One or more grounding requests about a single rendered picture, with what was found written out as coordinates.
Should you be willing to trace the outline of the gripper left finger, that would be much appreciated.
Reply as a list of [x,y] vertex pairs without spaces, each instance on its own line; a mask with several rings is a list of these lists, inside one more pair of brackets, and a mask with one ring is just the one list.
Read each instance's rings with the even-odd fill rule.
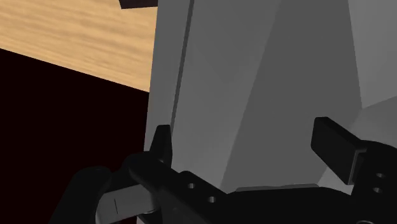
[[227,224],[227,195],[189,171],[172,169],[169,125],[156,128],[150,150],[122,167],[87,167],[70,180],[49,224]]

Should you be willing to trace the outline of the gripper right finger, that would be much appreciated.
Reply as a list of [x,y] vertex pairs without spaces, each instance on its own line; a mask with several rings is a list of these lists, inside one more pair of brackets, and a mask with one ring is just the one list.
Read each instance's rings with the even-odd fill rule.
[[397,224],[397,148],[361,140],[328,117],[314,119],[310,146],[346,185],[348,224]]

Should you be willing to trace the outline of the grey furniture block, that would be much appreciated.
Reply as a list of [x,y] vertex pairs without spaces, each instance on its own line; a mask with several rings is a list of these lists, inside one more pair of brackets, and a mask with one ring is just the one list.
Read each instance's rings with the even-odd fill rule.
[[317,183],[314,119],[397,147],[397,0],[158,0],[145,148],[226,193]]

